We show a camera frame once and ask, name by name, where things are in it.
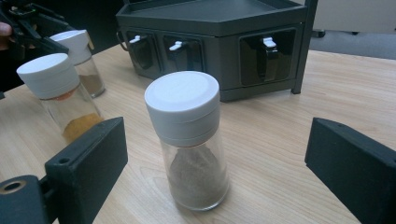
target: white plastic cap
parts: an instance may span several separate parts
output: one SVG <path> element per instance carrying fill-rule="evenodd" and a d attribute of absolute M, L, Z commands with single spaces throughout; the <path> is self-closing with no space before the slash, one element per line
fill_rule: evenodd
<path fill-rule="evenodd" d="M 146 106 L 155 132 L 165 143 L 192 147 L 219 127 L 219 83 L 201 72 L 176 72 L 146 89 Z"/>
<path fill-rule="evenodd" d="M 66 31 L 50 38 L 69 48 L 68 55 L 73 65 L 83 63 L 92 56 L 88 48 L 90 40 L 86 30 Z"/>
<path fill-rule="evenodd" d="M 65 53 L 34 59 L 21 65 L 17 73 L 39 99 L 50 99 L 73 90 L 79 77 Z"/>

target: black device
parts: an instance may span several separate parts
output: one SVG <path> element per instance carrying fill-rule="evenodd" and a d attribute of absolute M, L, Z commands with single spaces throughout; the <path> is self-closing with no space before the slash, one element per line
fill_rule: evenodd
<path fill-rule="evenodd" d="M 128 162 L 123 118 L 96 124 L 45 163 L 0 183 L 0 223 L 92 223 Z"/>
<path fill-rule="evenodd" d="M 314 118 L 305 162 L 361 223 L 396 223 L 396 151 Z"/>
<path fill-rule="evenodd" d="M 32 46 L 48 54 L 68 52 L 49 36 L 74 28 L 52 10 L 26 0 L 0 0 L 0 21 L 12 27 L 9 56 L 14 60 L 23 60 Z"/>
<path fill-rule="evenodd" d="M 124 2 L 118 36 L 140 76 L 205 72 L 223 102 L 301 92 L 318 0 Z"/>

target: powder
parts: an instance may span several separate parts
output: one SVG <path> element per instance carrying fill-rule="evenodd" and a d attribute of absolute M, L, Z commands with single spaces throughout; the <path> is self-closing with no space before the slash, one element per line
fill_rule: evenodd
<path fill-rule="evenodd" d="M 206 210 L 218 204 L 228 189 L 225 167 L 209 148 L 179 148 L 168 176 L 173 197 L 193 210 Z"/>
<path fill-rule="evenodd" d="M 95 113 L 84 115 L 78 119 L 71 120 L 64 128 L 62 136 L 67 144 L 72 143 L 82 134 L 87 132 L 93 125 L 103 121 L 104 119 Z"/>
<path fill-rule="evenodd" d="M 104 88 L 102 80 L 97 75 L 79 76 L 79 79 L 90 95 L 101 93 Z"/>

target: wooden table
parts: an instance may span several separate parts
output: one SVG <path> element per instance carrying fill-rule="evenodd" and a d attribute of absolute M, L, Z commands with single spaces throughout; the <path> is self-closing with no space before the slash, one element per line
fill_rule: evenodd
<path fill-rule="evenodd" d="M 177 207 L 144 103 L 151 80 L 120 46 L 94 56 L 106 83 L 94 99 L 105 118 L 124 117 L 129 162 L 94 223 L 356 223 L 305 166 L 313 117 L 332 119 L 396 149 L 396 61 L 309 51 L 302 93 L 268 93 L 221 103 L 231 189 L 202 213 Z M 55 123 L 26 86 L 0 100 L 0 182 L 45 175 L 65 147 Z"/>

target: spice jar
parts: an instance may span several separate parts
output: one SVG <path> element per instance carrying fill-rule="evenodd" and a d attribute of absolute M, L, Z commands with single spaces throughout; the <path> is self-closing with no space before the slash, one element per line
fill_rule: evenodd
<path fill-rule="evenodd" d="M 60 127 L 66 143 L 104 120 L 67 54 L 34 59 L 21 65 L 17 73 Z"/>
<path fill-rule="evenodd" d="M 190 210 L 214 208 L 229 187 L 219 132 L 219 83 L 205 73 L 176 72 L 154 80 L 145 100 L 173 198 Z"/>
<path fill-rule="evenodd" d="M 81 83 L 91 97 L 94 98 L 102 94 L 105 90 L 105 84 L 88 47 L 90 42 L 88 32 L 86 30 L 66 31 L 50 38 L 69 48 L 70 61 L 76 67 Z"/>

